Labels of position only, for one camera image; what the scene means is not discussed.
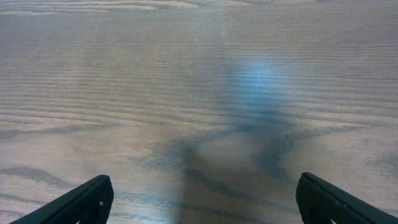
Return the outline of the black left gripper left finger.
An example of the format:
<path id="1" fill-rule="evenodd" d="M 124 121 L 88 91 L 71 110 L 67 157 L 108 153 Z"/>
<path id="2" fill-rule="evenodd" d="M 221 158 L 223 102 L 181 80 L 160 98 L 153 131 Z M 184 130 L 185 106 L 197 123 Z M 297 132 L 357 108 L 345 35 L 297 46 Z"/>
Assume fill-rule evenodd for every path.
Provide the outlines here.
<path id="1" fill-rule="evenodd" d="M 110 177 L 98 175 L 10 224 L 106 224 L 113 199 Z"/>

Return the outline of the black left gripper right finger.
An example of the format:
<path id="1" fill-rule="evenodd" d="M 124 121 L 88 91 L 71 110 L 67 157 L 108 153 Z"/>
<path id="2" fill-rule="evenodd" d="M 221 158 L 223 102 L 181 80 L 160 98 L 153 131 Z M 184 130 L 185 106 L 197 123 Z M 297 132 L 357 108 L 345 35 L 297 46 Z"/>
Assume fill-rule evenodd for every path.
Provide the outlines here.
<path id="1" fill-rule="evenodd" d="M 397 224 L 397 217 L 309 172 L 302 173 L 295 197 L 304 224 Z"/>

